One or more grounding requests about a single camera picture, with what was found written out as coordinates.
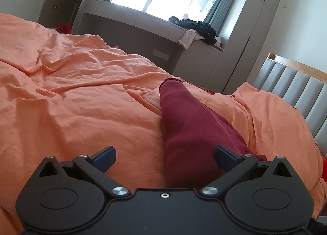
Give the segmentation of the dark red shirt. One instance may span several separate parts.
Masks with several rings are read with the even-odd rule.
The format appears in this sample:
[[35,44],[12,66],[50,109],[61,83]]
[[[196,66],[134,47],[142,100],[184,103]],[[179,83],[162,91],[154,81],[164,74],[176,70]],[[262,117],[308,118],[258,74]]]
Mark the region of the dark red shirt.
[[226,172],[214,159],[216,146],[251,154],[243,137],[222,116],[195,98],[183,82],[168,78],[159,87],[166,187],[202,188]]

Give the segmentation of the dark clothes pile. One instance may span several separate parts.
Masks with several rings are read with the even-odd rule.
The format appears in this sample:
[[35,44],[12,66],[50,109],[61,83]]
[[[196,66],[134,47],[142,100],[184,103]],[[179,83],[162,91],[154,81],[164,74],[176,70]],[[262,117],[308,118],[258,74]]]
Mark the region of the dark clothes pile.
[[209,23],[204,23],[202,21],[193,21],[191,19],[180,20],[175,16],[170,17],[168,21],[184,29],[195,30],[200,36],[204,38],[204,42],[209,45],[214,45],[215,43],[217,43],[217,32],[214,28],[212,28]]

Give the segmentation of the orange duvet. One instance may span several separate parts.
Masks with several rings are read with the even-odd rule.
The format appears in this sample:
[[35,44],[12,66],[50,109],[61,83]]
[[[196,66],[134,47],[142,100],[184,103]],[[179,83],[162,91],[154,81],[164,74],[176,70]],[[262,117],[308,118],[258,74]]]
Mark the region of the orange duvet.
[[[109,176],[127,188],[165,184],[160,84],[170,75],[101,37],[54,33],[1,14],[1,234],[20,234],[18,194],[45,156],[68,161],[113,145]],[[224,117],[249,149],[285,156],[314,200],[326,204],[323,156],[299,111],[242,84],[231,95],[185,87]]]

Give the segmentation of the grey padded headboard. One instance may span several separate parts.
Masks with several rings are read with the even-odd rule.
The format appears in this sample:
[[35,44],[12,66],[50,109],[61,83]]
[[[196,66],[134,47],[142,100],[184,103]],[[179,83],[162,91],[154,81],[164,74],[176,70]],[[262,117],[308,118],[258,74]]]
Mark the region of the grey padded headboard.
[[278,95],[298,109],[326,156],[326,73],[270,53],[252,86]]

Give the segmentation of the tall grey wardrobe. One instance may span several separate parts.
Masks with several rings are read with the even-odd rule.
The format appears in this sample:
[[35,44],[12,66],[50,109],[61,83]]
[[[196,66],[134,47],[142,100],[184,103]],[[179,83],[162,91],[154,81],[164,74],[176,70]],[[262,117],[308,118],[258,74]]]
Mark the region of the tall grey wardrobe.
[[265,42],[280,0],[233,0],[220,31],[222,54],[205,87],[231,94],[244,83]]

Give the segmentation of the red object behind bed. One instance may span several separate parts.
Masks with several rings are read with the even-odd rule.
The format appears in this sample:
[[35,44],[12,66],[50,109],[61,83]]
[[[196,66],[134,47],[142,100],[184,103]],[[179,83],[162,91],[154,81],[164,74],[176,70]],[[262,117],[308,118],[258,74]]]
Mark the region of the red object behind bed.
[[64,33],[70,35],[72,33],[71,27],[69,24],[62,24],[55,29],[58,33]]

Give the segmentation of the white garment hanging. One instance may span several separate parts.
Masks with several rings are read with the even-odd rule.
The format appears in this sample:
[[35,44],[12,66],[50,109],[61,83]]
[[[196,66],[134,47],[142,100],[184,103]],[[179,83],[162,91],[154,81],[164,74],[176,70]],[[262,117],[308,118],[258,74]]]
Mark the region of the white garment hanging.
[[188,29],[183,35],[182,39],[178,41],[178,44],[182,46],[186,51],[194,40],[204,40],[205,38],[201,36],[196,30]]

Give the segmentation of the grey window bench cabinet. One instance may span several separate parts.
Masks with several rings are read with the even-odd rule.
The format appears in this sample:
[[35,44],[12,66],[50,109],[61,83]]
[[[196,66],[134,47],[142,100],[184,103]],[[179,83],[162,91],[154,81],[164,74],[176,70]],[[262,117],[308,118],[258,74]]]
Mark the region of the grey window bench cabinet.
[[[163,19],[102,0],[87,0],[79,9],[73,30],[77,35],[98,35],[111,47],[139,54],[172,75],[204,87],[221,50],[194,40],[186,51],[178,44],[185,29]],[[153,50],[170,56],[166,61]]]

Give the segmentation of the white wall socket plate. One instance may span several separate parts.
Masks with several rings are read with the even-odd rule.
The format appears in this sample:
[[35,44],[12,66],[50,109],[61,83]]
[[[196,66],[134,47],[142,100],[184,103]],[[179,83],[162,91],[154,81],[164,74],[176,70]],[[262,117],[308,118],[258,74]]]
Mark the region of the white wall socket plate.
[[153,53],[152,53],[154,56],[156,56],[156,57],[159,57],[159,58],[161,58],[161,59],[164,59],[164,60],[166,60],[166,61],[168,61],[169,60],[169,58],[170,58],[170,56],[168,55],[168,54],[166,54],[166,53],[164,53],[164,52],[160,52],[160,51],[158,51],[158,50],[153,50]]

